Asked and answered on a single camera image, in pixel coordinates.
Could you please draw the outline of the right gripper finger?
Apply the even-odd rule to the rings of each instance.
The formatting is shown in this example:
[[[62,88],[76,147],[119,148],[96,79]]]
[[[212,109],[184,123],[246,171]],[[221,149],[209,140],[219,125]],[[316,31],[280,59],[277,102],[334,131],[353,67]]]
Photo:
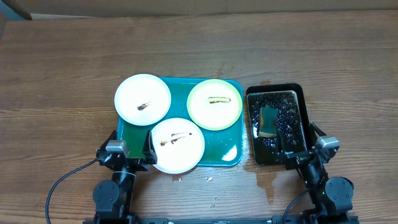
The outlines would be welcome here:
[[[278,148],[280,154],[286,153],[286,138],[281,131],[277,131]]]
[[[308,125],[308,130],[312,143],[316,143],[319,137],[326,136],[326,133],[324,133],[318,126],[316,126],[315,123],[310,123]]]

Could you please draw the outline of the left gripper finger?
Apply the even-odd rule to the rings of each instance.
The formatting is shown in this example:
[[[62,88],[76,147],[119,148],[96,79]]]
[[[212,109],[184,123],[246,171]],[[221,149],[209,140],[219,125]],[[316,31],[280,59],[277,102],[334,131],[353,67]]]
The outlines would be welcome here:
[[[105,150],[105,148],[106,148],[106,146],[108,145],[108,143],[109,143],[110,141],[117,140],[117,138],[118,138],[118,132],[117,132],[116,130],[114,130],[114,131],[109,135],[109,137],[107,138],[107,140],[105,140],[105,142],[102,143],[102,145],[101,145],[100,148],[99,148],[100,151]]]
[[[148,132],[146,134],[146,139],[144,141],[142,153],[144,154],[144,159],[145,159],[146,164],[156,164],[157,163],[157,154],[155,152],[151,130],[148,130]]]

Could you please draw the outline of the white plate front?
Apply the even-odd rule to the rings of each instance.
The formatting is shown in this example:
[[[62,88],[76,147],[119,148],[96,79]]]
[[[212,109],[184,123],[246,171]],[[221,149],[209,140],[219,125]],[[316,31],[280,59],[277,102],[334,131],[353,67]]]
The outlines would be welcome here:
[[[162,172],[184,173],[194,168],[204,155],[204,135],[195,123],[187,119],[166,119],[151,133],[157,155],[154,167]]]

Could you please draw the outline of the white plate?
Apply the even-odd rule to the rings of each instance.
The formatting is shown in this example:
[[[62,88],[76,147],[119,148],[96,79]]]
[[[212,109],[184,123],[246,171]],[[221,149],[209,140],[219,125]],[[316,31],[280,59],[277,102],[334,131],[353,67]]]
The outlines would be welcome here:
[[[166,119],[151,133],[157,155],[154,167],[162,172],[184,173],[194,168],[204,155],[204,135],[195,123],[187,119]]]
[[[168,113],[171,102],[169,87],[159,77],[150,74],[137,74],[125,79],[114,95],[118,115],[136,126],[160,121]]]

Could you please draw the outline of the green yellow sponge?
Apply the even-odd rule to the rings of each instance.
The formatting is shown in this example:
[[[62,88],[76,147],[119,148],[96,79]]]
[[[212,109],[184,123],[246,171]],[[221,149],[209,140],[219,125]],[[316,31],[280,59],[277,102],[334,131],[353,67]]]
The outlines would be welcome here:
[[[258,136],[262,138],[275,138],[277,136],[278,110],[262,107],[259,111]]]

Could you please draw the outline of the light green plate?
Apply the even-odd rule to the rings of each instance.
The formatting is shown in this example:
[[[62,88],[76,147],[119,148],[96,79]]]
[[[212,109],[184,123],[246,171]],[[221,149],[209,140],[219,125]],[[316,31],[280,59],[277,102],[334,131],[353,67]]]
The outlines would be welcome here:
[[[243,110],[238,89],[227,81],[209,79],[195,85],[187,98],[187,111],[192,121],[210,131],[232,126]]]

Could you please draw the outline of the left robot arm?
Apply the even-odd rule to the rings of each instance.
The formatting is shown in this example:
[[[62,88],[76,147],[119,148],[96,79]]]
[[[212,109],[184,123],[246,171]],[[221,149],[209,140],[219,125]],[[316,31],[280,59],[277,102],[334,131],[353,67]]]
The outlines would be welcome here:
[[[152,133],[147,132],[142,148],[143,158],[129,158],[126,141],[117,140],[113,131],[109,138],[96,152],[101,166],[112,170],[110,180],[103,180],[93,190],[93,201],[96,205],[93,223],[142,223],[136,213],[130,211],[136,173],[149,170],[151,164],[157,163]]]

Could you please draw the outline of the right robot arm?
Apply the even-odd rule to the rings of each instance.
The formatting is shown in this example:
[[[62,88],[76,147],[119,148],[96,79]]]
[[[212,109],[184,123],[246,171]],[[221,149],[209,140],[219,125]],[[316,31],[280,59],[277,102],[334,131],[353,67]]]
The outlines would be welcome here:
[[[357,216],[349,215],[353,209],[354,185],[345,177],[329,177],[325,169],[335,156],[340,142],[333,135],[327,135],[314,123],[309,124],[312,147],[307,151],[289,154],[285,168],[295,169],[304,181],[306,190],[289,203],[282,216],[274,217],[274,223],[333,223],[358,224]],[[301,215],[289,216],[290,209],[303,196],[309,195],[313,208]]]

